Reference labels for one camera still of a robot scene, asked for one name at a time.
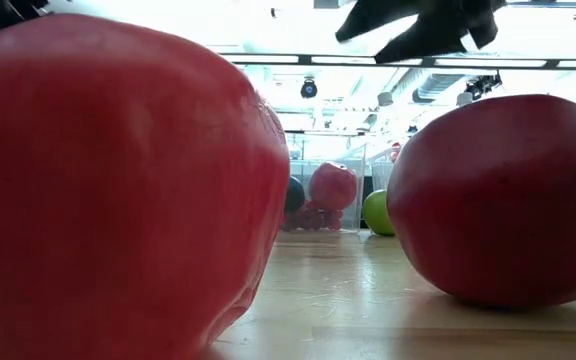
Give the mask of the red apple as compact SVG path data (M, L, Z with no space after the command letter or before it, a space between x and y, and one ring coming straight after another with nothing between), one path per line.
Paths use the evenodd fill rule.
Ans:
M283 217L281 124L192 41L60 14L0 31L0 360L196 360Z

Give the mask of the clear plastic bin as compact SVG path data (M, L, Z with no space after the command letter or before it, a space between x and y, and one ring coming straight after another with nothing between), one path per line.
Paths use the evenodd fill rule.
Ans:
M291 130L286 133L286 140L290 157L290 177L293 176L302 183L306 195L305 203L311 201L309 181L313 172L320 164L324 162L336 162L346 165L356 173L358 178L357 196L351 205L342 210L341 229L337 231L318 231L328 233L358 231L361 223L361 206L366 167L366 142L364 135L360 132L334 133ZM297 231L316 232L301 229L284 232Z
M385 148L370 158L370 170L373 190L386 190L394 166L391 161L392 146Z

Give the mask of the dark avocado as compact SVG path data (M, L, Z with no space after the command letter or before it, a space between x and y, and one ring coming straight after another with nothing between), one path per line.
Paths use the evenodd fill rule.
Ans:
M295 177L289 179L284 211L286 213L297 212L305 203L306 195L302 183Z

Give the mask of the silver ceiling duct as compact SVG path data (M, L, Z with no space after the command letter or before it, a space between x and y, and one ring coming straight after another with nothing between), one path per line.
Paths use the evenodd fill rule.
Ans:
M412 92L412 101L430 104L463 77L463 74L431 74Z

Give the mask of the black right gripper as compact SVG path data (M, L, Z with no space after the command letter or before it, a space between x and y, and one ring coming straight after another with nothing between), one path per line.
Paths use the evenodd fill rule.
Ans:
M389 41L375 56L377 64L463 52L469 35L477 49L495 40L494 13L506 0L428 0L424 11L406 31ZM419 0L357 0L335 33L350 40L390 22L416 15Z

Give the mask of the black overhead frame rail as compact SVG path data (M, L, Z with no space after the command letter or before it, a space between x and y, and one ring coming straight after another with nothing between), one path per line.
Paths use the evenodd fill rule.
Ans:
M424 57L377 63L371 56L350 55L221 53L221 56L239 65L576 71L576 59Z

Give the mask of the green apple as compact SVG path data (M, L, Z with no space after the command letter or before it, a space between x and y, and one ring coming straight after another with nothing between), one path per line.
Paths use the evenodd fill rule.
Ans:
M395 231L387 209L387 192L380 189L370 193L363 202L363 219L376 235L394 236Z

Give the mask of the dark red pomegranate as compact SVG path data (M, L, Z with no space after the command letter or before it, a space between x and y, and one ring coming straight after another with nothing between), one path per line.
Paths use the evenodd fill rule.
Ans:
M549 95L478 101L402 148L387 188L414 269L487 307L576 300L576 103Z

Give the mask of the red round fruit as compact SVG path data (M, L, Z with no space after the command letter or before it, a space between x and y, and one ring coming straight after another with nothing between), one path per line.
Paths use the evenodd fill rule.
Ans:
M324 210L343 210L357 196L358 178L346 165L324 162L309 181L311 201Z

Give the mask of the red grape bunch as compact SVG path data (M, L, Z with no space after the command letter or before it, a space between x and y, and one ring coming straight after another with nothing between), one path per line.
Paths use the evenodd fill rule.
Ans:
M337 231L342 227L342 210L326 210L318 208L311 201L307 201L296 212L284 215L281 229L283 231Z

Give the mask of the black ceiling fixture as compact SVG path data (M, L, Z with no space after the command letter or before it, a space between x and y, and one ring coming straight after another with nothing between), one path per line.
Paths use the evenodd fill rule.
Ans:
M476 101L502 84L503 81L499 72L495 75L478 75L466 82L465 92L471 94L472 99Z

